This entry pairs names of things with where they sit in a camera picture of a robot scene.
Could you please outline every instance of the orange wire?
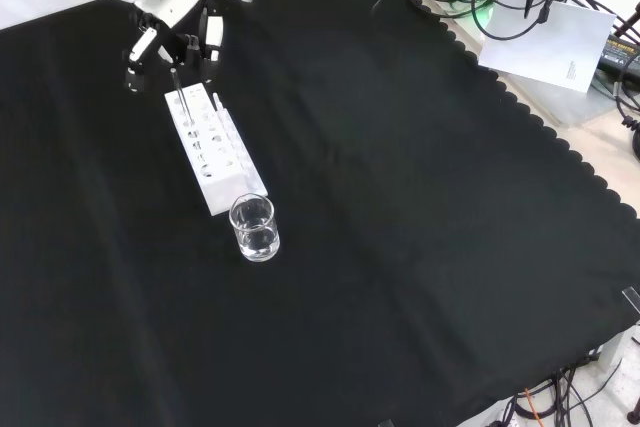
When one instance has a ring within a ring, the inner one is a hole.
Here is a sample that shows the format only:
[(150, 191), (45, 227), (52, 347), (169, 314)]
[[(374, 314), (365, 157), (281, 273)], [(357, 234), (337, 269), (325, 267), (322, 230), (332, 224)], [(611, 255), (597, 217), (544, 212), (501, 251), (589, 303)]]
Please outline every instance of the orange wire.
[(540, 427), (544, 427), (544, 424), (540, 420), (540, 417), (538, 417), (536, 408), (533, 406), (533, 401), (531, 400), (531, 394), (529, 393), (529, 389), (524, 389), (524, 393), (527, 394), (527, 400), (529, 401), (529, 405), (531, 406), (531, 412), (533, 413), (533, 416), (536, 418), (536, 420), (540, 424)]

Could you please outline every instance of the water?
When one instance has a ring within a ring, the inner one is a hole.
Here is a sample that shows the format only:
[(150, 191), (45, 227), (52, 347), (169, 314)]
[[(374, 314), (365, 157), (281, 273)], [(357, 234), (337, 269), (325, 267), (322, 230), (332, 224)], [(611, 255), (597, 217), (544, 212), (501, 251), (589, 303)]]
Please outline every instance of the water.
[(264, 262), (276, 255), (280, 248), (280, 236), (275, 227), (267, 226), (256, 232), (237, 232), (240, 252), (252, 262)]

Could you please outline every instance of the black tablecloth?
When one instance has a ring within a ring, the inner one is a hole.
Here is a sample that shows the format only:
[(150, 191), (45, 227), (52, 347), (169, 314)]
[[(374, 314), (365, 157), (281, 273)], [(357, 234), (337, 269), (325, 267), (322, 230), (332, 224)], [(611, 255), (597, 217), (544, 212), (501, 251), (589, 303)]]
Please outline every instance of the black tablecloth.
[(638, 226), (404, 0), (229, 3), (216, 90), (277, 209), (245, 261), (127, 6), (0, 33), (11, 426), (453, 426), (631, 325)]

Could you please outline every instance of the clear glass cup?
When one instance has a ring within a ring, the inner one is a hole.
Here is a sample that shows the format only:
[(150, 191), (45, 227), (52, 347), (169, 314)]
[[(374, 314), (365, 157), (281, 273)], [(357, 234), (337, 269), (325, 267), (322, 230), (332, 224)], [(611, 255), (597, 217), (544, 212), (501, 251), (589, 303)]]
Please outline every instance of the clear glass cup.
[(229, 210), (240, 252), (252, 262), (269, 260), (280, 248), (275, 209), (269, 199), (257, 194), (238, 197)]

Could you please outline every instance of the table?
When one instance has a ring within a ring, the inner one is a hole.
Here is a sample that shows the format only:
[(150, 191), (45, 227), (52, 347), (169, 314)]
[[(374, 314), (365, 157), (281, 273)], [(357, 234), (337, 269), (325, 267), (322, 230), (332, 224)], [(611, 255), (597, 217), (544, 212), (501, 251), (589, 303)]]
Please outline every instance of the table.
[[(623, 18), (628, 18), (634, 12), (637, 3), (637, 0), (601, 1), (609, 4)], [(471, 25), (472, 21), (463, 22), (462, 26), (450, 20), (444, 22), (455, 34), (457, 40), (464, 43), (468, 51), (476, 55), (480, 53), (483, 38), (478, 35), (477, 28)], [(593, 166), (596, 174), (607, 181), (609, 187), (620, 195), (624, 203), (632, 206), (636, 212), (640, 212), (640, 168), (631, 148), (633, 135), (628, 129), (622, 128), (617, 110), (608, 107), (613, 104), (607, 99), (601, 99), (597, 92), (590, 91), (588, 95), (595, 97), (594, 101), (598, 102), (598, 105), (603, 102), (600, 108), (607, 113), (579, 125), (568, 125), (558, 121), (547, 111), (544, 100), (553, 97), (553, 92), (545, 93), (540, 97), (535, 93), (536, 84), (541, 84), (540, 82), (528, 81), (520, 86), (518, 81), (522, 78), (514, 82), (512, 77), (514, 76), (500, 76), (500, 80), (507, 85), (510, 92), (517, 95), (521, 102), (530, 106), (545, 125), (553, 128), (559, 137), (569, 142), (571, 148), (579, 152), (585, 162)], [(580, 94), (577, 94), (571, 99), (576, 108), (581, 102), (579, 97)]]
[(282, 238), (260, 267), (206, 213), (168, 75), (121, 88), (123, 5), (0, 34), (9, 423), (448, 427), (634, 322), (635, 216), (439, 24), (376, 1), (225, 12), (219, 93)]

